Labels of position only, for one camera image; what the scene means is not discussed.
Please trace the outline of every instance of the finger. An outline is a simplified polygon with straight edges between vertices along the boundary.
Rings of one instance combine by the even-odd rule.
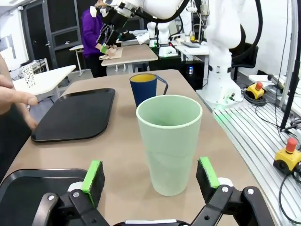
[[[4,86],[6,88],[13,88],[14,84],[9,81],[7,78],[5,78],[5,76],[3,74],[0,74],[0,86]]]
[[[26,105],[37,105],[37,98],[29,93],[16,91],[14,89],[8,89],[0,87],[0,98],[7,103],[23,103]]]

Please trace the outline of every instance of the red button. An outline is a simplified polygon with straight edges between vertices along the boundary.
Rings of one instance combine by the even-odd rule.
[[[256,83],[255,89],[256,90],[261,90],[261,88],[262,88],[262,83],[259,81],[258,83]]]
[[[288,138],[287,140],[287,144],[286,144],[286,151],[287,152],[294,152],[294,150],[296,149],[296,146],[298,144],[298,141],[295,138]]]

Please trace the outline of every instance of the blue mug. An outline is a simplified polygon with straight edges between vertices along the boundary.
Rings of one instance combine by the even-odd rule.
[[[166,94],[168,83],[166,80],[154,74],[138,74],[130,78],[130,83],[138,107],[144,100],[157,95],[157,80],[166,84],[163,95]]]

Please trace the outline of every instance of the desk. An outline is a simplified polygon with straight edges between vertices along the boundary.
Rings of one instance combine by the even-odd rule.
[[[98,210],[110,225],[126,219],[176,218],[191,222],[205,204],[195,178],[200,156],[208,156],[217,175],[230,178],[237,189],[257,186],[225,132],[183,76],[176,70],[155,73],[168,81],[168,94],[193,98],[203,107],[198,147],[188,186],[182,194],[164,197],[155,192],[151,185],[129,83],[133,74],[73,83],[64,94],[100,88],[116,90],[107,130],[101,136],[85,141],[36,145],[29,139],[7,175],[18,169],[87,170],[92,160],[102,160],[106,181]],[[164,84],[158,83],[157,90],[162,93]],[[230,225],[237,225],[231,216],[224,216],[219,224]]]
[[[34,75],[36,85],[28,87],[25,79],[19,79],[13,81],[15,89],[22,92],[31,93],[35,96],[48,93],[55,90],[55,96],[60,97],[58,84],[70,74],[76,68],[75,65],[54,69],[51,71],[39,73]]]
[[[177,45],[175,48],[181,53],[182,61],[186,60],[186,56],[193,56],[194,58],[204,62],[204,79],[203,84],[206,84],[209,74],[209,48],[207,45],[201,45],[199,48],[190,48],[184,45]]]
[[[83,74],[82,70],[81,70],[81,66],[80,66],[80,62],[79,62],[79,53],[83,52],[83,45],[78,45],[75,47],[72,47],[69,51],[75,51],[76,53],[76,59],[77,59],[77,63],[79,66],[79,76],[81,76]]]
[[[121,58],[103,60],[102,66],[127,65],[128,72],[133,73],[133,63],[155,60],[158,60],[158,56],[147,45],[124,46]]]

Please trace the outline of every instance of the plastic cup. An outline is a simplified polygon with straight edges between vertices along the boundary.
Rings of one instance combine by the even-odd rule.
[[[188,97],[163,95],[136,110],[154,189],[161,195],[182,193],[197,148],[201,105]]]

